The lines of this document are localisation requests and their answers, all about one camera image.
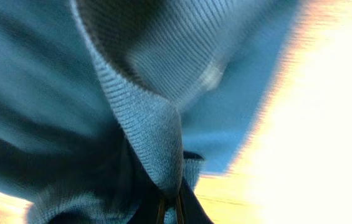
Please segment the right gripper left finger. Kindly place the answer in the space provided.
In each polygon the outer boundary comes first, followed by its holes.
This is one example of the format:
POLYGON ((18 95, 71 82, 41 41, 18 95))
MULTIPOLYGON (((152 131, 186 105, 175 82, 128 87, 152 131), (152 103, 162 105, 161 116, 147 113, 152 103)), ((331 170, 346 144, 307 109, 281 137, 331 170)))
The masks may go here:
POLYGON ((128 224, 163 224, 166 213, 166 197, 146 176, 138 186, 142 200, 128 224))

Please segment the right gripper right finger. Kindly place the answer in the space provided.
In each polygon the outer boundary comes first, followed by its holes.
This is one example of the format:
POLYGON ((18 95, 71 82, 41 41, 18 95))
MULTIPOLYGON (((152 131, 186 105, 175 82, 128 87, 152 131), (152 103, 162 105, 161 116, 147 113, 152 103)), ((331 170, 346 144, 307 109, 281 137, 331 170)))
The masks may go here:
POLYGON ((177 224, 213 224, 185 179, 176 197, 176 220, 177 224))

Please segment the blue polo shirt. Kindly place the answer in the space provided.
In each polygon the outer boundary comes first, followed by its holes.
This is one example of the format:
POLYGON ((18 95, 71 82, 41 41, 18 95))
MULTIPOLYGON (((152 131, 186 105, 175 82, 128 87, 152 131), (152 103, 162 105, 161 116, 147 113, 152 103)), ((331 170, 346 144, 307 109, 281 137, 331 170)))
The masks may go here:
POLYGON ((221 171, 300 1, 0 1, 0 192, 28 223, 128 223, 148 176, 221 171))

